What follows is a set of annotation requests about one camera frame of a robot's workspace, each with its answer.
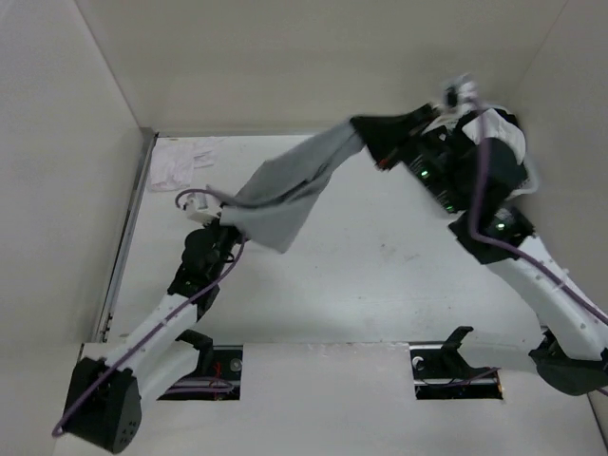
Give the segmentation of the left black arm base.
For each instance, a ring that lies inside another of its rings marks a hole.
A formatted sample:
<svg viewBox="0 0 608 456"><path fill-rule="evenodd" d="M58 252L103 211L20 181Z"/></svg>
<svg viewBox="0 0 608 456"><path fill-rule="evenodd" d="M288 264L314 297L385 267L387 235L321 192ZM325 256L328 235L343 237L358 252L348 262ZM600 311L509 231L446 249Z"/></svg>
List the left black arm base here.
<svg viewBox="0 0 608 456"><path fill-rule="evenodd" d="M242 346L217 346L213 339L193 330L177 341L198 355L194 370L183 376L159 401L237 401L243 370Z"/></svg>

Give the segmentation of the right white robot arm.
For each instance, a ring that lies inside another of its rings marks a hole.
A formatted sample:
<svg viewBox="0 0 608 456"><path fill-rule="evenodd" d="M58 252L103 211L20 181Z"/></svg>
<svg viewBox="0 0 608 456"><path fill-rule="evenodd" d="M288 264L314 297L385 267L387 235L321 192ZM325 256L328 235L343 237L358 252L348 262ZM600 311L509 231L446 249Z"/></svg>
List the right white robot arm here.
<svg viewBox="0 0 608 456"><path fill-rule="evenodd" d="M413 375L443 398L499 369L529 371L564 394L607 389L607 316L551 257L514 205L534 180L519 120L508 109L429 104L351 125L383 171L403 165L451 216L449 230L477 262L535 312L539 335L511 345L470 326L414 350Z"/></svg>

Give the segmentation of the grey tank top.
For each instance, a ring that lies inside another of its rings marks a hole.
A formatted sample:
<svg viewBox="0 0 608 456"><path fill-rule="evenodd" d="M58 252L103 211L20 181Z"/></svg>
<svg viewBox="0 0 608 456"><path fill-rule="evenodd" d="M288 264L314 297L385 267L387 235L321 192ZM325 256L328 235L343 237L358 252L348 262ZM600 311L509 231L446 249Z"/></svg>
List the grey tank top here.
<svg viewBox="0 0 608 456"><path fill-rule="evenodd" d="M365 145L348 121L311 136L265 161L223 203L220 224L237 228L247 239L281 254L287 252L333 172Z"/></svg>

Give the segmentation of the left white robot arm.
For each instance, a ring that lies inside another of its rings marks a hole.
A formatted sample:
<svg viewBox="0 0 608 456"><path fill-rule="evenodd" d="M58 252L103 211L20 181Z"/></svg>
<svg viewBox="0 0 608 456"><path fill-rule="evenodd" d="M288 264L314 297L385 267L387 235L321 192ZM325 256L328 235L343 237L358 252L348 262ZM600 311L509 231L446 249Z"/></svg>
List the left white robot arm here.
<svg viewBox="0 0 608 456"><path fill-rule="evenodd" d="M194 332L240 260L245 237L218 221L191 232L180 267L156 309L125 339L73 368L62 417L51 434L71 434L111 454L132 442L144 409L185 376L213 368L213 341Z"/></svg>

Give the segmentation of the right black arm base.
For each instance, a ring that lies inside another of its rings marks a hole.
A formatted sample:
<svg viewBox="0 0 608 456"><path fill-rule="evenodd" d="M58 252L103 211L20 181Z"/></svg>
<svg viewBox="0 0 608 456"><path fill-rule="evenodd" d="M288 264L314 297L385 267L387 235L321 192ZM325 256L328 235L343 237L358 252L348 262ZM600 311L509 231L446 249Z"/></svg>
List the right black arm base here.
<svg viewBox="0 0 608 456"><path fill-rule="evenodd" d="M470 326L457 327L442 342L416 342L408 346L417 400L502 400L498 368L470 367L459 349Z"/></svg>

